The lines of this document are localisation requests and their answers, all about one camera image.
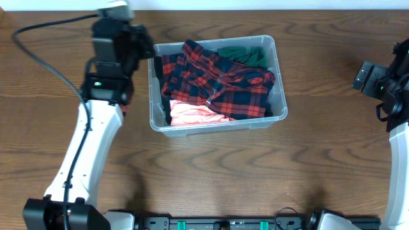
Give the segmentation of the red navy plaid shirt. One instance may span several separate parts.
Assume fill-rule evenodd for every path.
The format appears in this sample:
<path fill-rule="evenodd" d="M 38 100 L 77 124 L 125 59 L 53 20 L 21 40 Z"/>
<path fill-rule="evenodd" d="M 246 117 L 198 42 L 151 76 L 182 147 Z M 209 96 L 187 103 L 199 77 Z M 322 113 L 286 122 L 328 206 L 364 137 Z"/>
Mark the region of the red navy plaid shirt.
<path fill-rule="evenodd" d="M 186 40 L 181 52 L 161 57 L 162 96 L 204 105 L 233 119 L 263 118 L 275 75 L 251 68 Z"/>

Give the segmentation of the pink garment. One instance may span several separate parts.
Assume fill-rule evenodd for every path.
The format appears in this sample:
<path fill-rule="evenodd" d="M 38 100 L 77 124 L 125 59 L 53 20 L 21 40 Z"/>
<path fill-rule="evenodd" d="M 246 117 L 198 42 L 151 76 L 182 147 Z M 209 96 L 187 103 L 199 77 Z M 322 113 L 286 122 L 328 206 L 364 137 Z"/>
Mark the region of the pink garment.
<path fill-rule="evenodd" d="M 205 105 L 191 105 L 180 100 L 171 100 L 169 104 L 172 126 L 234 121 L 233 118 L 211 111 Z"/>

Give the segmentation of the clear plastic storage bin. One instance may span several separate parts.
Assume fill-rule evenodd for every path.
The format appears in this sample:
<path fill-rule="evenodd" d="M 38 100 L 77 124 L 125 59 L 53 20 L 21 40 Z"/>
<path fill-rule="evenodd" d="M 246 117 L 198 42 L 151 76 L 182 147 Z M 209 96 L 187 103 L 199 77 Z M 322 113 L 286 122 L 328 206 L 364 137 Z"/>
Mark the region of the clear plastic storage bin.
<path fill-rule="evenodd" d="M 171 126 L 166 121 L 166 113 L 162 105 L 160 82 L 154 67 L 154 59 L 148 60 L 148 80 L 150 99 L 150 126 L 154 131 L 162 132 L 168 137 L 186 136 L 188 134 L 200 134 L 207 132 L 229 131 L 239 129 L 268 128 L 277 121 L 284 120 L 288 115 L 288 106 L 282 78 L 279 68 L 275 41 L 269 35 L 246 36 L 225 38 L 216 40 L 202 40 L 198 44 L 207 50 L 215 52 L 219 48 L 227 46 L 262 47 L 268 59 L 268 70 L 275 76 L 275 84 L 268 95 L 271 116 L 257 119 L 244 119 L 223 123 L 208 123 L 203 125 Z"/>

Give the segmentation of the dark green garment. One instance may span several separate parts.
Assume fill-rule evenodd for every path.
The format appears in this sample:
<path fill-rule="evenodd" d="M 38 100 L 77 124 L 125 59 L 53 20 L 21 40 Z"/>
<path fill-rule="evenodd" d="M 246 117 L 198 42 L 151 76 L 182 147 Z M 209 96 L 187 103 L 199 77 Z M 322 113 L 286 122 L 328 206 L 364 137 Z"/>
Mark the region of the dark green garment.
<path fill-rule="evenodd" d="M 217 54 L 251 68 L 268 69 L 268 58 L 262 47 L 229 46 L 217 49 Z"/>

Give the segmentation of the large black garment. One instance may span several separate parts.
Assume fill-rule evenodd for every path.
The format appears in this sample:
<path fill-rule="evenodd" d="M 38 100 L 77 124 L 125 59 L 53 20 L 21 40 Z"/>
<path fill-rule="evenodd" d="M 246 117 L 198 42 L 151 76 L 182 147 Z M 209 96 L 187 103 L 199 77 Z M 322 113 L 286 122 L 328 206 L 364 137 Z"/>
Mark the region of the large black garment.
<path fill-rule="evenodd" d="M 159 81 L 159 87 L 160 87 L 159 91 L 161 95 L 161 103 L 163 107 L 163 112 L 165 114 L 165 121 L 168 125 L 170 125 L 172 122 L 170 102 L 168 98 L 162 95 L 162 89 L 164 87 L 164 75 L 163 75 L 162 58 L 160 56 L 154 57 L 154 67 L 155 67 L 156 77 Z"/>

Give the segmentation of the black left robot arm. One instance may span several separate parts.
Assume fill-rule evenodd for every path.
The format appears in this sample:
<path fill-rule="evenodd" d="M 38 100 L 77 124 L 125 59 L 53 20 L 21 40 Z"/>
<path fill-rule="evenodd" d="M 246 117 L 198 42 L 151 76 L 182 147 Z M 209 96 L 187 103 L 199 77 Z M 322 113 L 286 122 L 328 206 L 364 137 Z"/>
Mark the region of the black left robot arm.
<path fill-rule="evenodd" d="M 100 178 L 112 141 L 123 124 L 139 62 L 155 55 L 153 40 L 130 19 L 100 17 L 92 25 L 95 56 L 77 89 L 13 33 L 14 42 L 66 83 L 80 100 L 77 124 L 61 167 L 41 199 L 28 199 L 22 216 L 28 229 L 133 229 L 135 216 L 96 209 Z"/>

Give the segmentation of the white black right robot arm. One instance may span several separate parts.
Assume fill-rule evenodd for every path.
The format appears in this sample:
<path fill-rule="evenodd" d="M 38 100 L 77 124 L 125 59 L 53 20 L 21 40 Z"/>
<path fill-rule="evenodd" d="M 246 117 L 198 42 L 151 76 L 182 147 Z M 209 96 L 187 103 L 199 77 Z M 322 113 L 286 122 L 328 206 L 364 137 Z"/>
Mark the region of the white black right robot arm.
<path fill-rule="evenodd" d="M 408 40 L 395 43 L 389 67 L 365 61 L 351 87 L 381 101 L 376 117 L 386 122 L 392 153 L 387 209 L 377 218 L 342 217 L 333 211 L 312 214 L 307 229 L 408 229 Z"/>

